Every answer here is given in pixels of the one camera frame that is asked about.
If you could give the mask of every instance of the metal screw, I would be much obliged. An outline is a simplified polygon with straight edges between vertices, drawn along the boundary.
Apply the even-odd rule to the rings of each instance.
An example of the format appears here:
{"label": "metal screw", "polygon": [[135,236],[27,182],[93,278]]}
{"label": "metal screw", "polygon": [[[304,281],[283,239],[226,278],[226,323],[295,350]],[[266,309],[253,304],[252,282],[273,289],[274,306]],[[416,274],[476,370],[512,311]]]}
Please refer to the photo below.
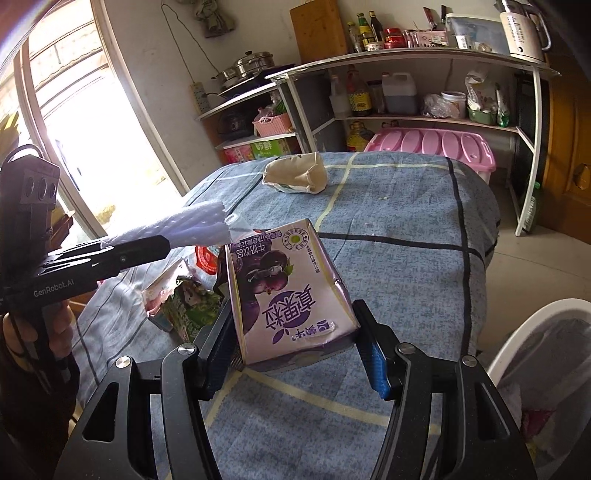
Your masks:
{"label": "metal screw", "polygon": [[404,342],[398,345],[398,351],[403,355],[412,355],[416,351],[416,348],[412,343]]}
{"label": "metal screw", "polygon": [[125,368],[131,363],[131,358],[128,356],[120,356],[115,362],[117,368]]}
{"label": "metal screw", "polygon": [[195,346],[192,343],[184,343],[177,348],[181,355],[191,355],[195,351]]}
{"label": "metal screw", "polygon": [[467,367],[475,367],[478,364],[478,360],[476,360],[472,355],[464,355],[462,357],[462,363]]}

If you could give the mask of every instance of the door handle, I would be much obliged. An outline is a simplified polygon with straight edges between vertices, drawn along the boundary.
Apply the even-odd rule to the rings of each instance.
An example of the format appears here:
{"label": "door handle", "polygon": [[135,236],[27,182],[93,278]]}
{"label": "door handle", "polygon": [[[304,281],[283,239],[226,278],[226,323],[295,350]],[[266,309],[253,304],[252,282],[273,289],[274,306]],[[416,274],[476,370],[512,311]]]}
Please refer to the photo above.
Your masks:
{"label": "door handle", "polygon": [[573,182],[581,190],[586,190],[591,185],[591,168],[585,163],[581,163],[574,169]]}

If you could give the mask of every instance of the purple and white carton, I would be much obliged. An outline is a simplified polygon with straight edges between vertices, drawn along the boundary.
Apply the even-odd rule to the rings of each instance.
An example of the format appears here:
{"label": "purple and white carton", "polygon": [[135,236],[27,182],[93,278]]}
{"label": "purple and white carton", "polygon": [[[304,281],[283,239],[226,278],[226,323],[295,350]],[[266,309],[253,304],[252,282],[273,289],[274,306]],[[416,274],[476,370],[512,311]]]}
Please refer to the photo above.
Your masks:
{"label": "purple and white carton", "polygon": [[359,323],[310,220],[227,245],[226,262],[245,365],[285,371],[353,345]]}

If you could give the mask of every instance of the red jar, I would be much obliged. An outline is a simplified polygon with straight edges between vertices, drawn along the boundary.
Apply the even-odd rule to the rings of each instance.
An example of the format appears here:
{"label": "red jar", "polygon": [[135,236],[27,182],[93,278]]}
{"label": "red jar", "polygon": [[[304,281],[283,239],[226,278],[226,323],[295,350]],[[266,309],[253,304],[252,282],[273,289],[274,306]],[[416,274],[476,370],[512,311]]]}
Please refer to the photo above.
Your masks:
{"label": "red jar", "polygon": [[404,48],[407,46],[406,40],[399,28],[387,28],[386,38],[384,40],[385,48]]}

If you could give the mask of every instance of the human hand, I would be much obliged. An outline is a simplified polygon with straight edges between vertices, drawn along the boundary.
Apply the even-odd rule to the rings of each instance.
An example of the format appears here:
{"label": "human hand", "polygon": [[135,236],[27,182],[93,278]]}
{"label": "human hand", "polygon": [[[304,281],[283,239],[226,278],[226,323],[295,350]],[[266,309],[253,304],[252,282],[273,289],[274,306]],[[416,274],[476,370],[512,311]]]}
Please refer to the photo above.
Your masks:
{"label": "human hand", "polygon": [[[49,348],[55,354],[56,358],[64,358],[72,351],[72,337],[74,336],[72,324],[76,319],[72,310],[70,310],[69,303],[69,300],[64,300],[61,303],[61,309],[53,319],[53,331],[49,332]],[[37,332],[28,322],[17,317],[15,318],[15,323],[23,342],[34,342],[37,340]],[[24,351],[21,343],[18,341],[17,333],[14,331],[8,314],[2,320],[2,329],[8,351],[14,358],[14,361],[23,370],[32,371],[33,369],[29,362],[20,356]]]}

